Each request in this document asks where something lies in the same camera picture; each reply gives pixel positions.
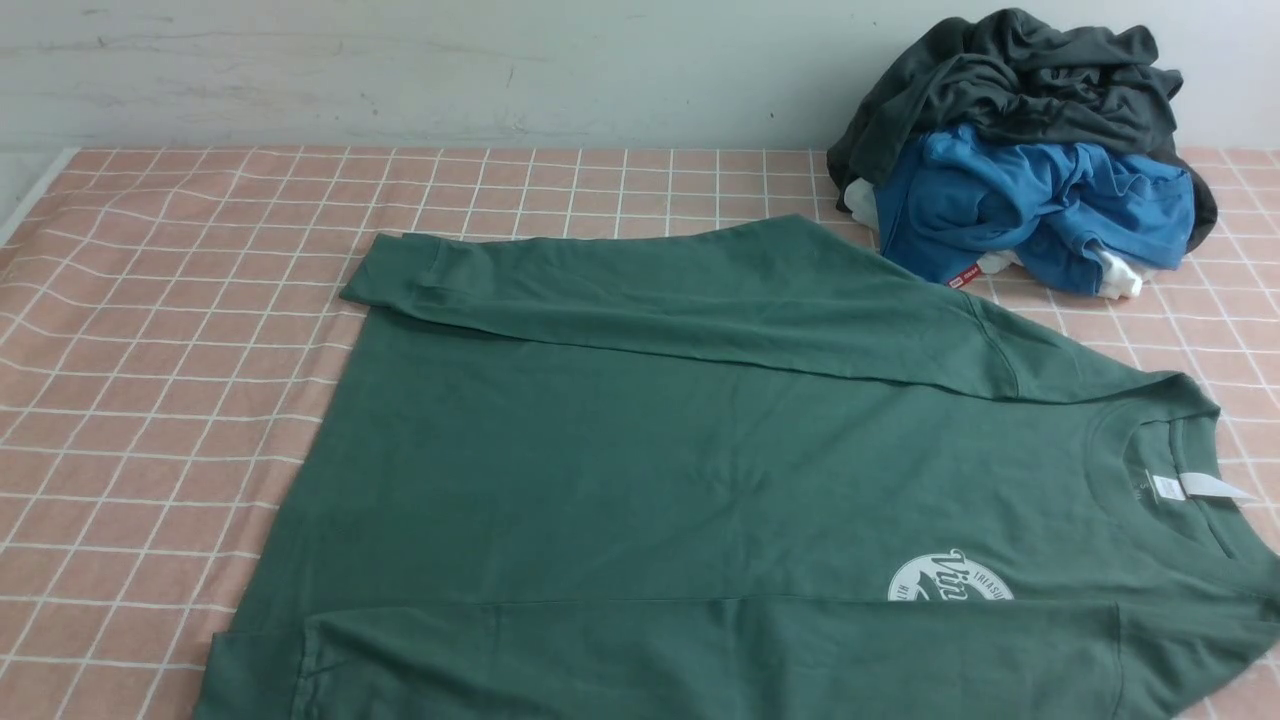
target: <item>pile of clothes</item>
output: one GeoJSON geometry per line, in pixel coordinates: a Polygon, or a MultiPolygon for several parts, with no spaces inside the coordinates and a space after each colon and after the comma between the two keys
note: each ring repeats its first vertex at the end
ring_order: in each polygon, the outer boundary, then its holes
{"type": "Polygon", "coordinates": [[[1055,290],[1135,296],[1217,222],[1174,147],[1181,74],[1157,55],[1142,26],[1060,32],[1015,9],[942,20],[827,151],[837,206],[931,282],[1018,263],[1055,290]]]}

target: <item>gray wall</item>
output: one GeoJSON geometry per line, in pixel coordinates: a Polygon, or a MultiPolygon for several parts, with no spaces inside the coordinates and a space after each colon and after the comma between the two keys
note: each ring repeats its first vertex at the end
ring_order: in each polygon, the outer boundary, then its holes
{"type": "MultiPolygon", "coordinates": [[[[0,145],[822,147],[983,0],[10,0],[0,145]]],[[[1181,142],[1280,146],[1275,0],[1027,0],[1148,24],[1181,142]]]]}

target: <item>printed logo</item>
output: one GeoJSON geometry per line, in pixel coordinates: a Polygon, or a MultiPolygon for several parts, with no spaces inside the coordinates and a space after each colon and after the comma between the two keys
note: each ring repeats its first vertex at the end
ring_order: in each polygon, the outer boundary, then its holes
{"type": "Polygon", "coordinates": [[[922,555],[893,573],[890,600],[1014,600],[1009,585],[964,552],[922,555]]]}

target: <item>bed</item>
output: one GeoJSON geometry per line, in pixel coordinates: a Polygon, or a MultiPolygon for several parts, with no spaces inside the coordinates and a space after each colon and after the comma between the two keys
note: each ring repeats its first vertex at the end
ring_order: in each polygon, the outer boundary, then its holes
{"type": "MultiPolygon", "coordinates": [[[[1225,409],[1224,479],[1280,550],[1280,154],[1185,152],[1222,222],[1126,301],[1018,269],[964,291],[1225,409]]],[[[689,234],[797,213],[850,242],[819,152],[84,150],[0,247],[0,716],[189,715],[364,316],[378,232],[689,234]]],[[[1268,655],[1188,717],[1271,717],[1268,655]]]]}

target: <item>green sweatshirt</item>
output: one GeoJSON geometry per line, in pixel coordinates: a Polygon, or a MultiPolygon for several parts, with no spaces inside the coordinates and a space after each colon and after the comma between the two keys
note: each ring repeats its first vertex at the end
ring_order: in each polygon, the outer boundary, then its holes
{"type": "Polygon", "coordinates": [[[1157,719],[1280,637],[1217,407],[800,218],[379,237],[197,720],[1157,719]]]}

